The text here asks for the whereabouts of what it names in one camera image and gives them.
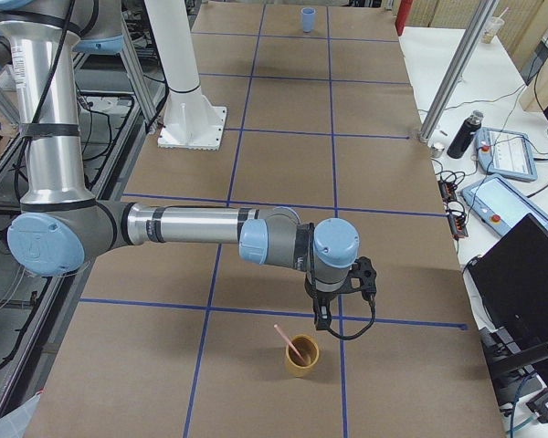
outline blue plastic cup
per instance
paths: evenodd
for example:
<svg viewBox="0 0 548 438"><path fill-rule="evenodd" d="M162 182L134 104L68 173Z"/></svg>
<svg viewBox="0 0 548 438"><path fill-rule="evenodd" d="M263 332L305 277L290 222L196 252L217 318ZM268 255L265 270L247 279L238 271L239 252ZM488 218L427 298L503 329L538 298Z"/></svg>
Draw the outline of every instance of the blue plastic cup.
<svg viewBox="0 0 548 438"><path fill-rule="evenodd" d="M311 32L314 28L314 17L317 11L313 7L303 7L300 11L302 32Z"/></svg>

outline pink stick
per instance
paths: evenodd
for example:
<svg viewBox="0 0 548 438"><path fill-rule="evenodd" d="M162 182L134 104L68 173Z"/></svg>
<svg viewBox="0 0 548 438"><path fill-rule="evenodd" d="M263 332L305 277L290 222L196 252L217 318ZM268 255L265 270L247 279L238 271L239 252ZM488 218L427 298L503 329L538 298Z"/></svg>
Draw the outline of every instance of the pink stick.
<svg viewBox="0 0 548 438"><path fill-rule="evenodd" d="M296 353L296 355L300 358L300 360L302 361L302 364L304 366L307 365L307 361L302 357L302 355L299 353L299 351L296 349L296 347L294 346L294 344L290 341L289 337L286 336L286 333L284 333L282 331L282 328L279 327L278 324L274 324L274 329L276 329L276 331L282 336L282 338L284 339L284 341L288 344L289 347L292 348L292 351L294 351Z"/></svg>

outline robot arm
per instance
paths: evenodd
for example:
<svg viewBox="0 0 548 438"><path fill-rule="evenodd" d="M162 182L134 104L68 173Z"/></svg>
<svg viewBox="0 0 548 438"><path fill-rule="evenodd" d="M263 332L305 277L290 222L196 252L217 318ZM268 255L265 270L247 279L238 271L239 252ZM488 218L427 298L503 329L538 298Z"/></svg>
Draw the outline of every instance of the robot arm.
<svg viewBox="0 0 548 438"><path fill-rule="evenodd" d="M16 260L60 276L114 248L143 242L238 244L242 259L306 273L317 329L353 339L374 323L375 271L357 258L359 236L342 219L316 227L289 209L148 207L97 202L85 187L71 51L119 50L120 0L0 0L12 49L29 190L8 230ZM331 301L361 292L370 323L352 337L331 329Z"/></svg>

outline brown table surface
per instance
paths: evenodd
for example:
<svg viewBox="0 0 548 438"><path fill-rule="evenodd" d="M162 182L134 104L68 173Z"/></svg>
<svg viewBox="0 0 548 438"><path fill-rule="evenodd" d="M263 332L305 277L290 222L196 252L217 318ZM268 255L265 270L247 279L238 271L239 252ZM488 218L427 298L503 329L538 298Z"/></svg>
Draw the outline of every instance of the brown table surface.
<svg viewBox="0 0 548 438"><path fill-rule="evenodd" d="M290 205L339 216L378 271L377 323L315 332L300 273L234 245L146 244L100 257L30 437L502 437L390 13L209 3L193 40L204 93L227 105L219 151L150 137L124 196L148 204ZM359 297L333 303L355 332ZM294 379L272 325L317 339Z"/></svg>

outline blue and white device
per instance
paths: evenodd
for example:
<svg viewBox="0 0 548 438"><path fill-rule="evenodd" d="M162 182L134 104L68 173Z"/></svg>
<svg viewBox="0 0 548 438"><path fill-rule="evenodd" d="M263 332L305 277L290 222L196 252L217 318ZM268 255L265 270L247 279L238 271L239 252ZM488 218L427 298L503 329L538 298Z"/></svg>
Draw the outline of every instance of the blue and white device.
<svg viewBox="0 0 548 438"><path fill-rule="evenodd" d="M538 179L530 145L523 132L483 127L475 134L475 150L483 170L513 180Z"/></svg>
<svg viewBox="0 0 548 438"><path fill-rule="evenodd" d="M508 233L528 213L548 229L548 214L500 175L475 182L461 194L471 210L499 235Z"/></svg>

